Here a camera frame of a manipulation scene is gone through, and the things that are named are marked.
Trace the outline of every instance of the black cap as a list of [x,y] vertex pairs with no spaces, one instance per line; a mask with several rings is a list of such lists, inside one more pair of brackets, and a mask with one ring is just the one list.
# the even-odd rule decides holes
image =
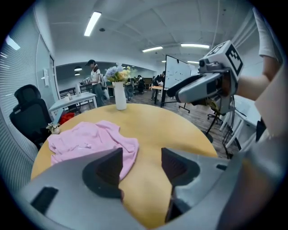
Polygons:
[[89,60],[85,66],[89,66],[91,64],[95,63],[96,64],[96,61],[94,61],[93,59]]

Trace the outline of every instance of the folded clothing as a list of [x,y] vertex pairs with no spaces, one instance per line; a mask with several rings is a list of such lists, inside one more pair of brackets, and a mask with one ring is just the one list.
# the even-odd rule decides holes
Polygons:
[[139,143],[136,138],[126,138],[120,133],[120,126],[102,120],[98,123],[80,122],[74,128],[48,137],[49,148],[56,155],[51,164],[89,155],[105,150],[123,148],[122,180],[135,162]]

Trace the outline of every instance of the gray pants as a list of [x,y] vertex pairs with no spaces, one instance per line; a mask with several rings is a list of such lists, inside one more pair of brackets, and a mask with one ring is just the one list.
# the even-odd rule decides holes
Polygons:
[[156,93],[156,89],[152,89],[152,97],[151,97],[151,99],[154,99],[155,93]]
[[100,83],[92,85],[92,93],[94,93],[96,96],[96,102],[98,107],[104,106],[104,100],[103,100],[103,91],[102,86]]

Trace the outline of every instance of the chair backrest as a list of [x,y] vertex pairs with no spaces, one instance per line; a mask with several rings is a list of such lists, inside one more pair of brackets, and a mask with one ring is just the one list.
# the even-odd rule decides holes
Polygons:
[[14,96],[17,98],[19,105],[41,98],[39,90],[32,84],[24,85],[17,89]]
[[10,120],[37,147],[49,136],[46,126],[52,121],[43,99],[34,99],[16,106],[10,114]]

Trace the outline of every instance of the whiteboard frame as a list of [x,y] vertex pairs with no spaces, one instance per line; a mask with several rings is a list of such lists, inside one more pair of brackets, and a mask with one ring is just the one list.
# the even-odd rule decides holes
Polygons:
[[184,62],[184,61],[182,61],[182,60],[180,60],[180,59],[177,59],[177,58],[172,57],[172,56],[170,56],[170,55],[166,55],[166,62],[165,62],[165,78],[166,78],[166,69],[167,69],[167,57],[174,58],[174,59],[176,59],[176,60],[178,60],[178,61],[180,61],[180,62],[183,62],[183,63],[189,65],[188,63],[186,63],[186,62]]

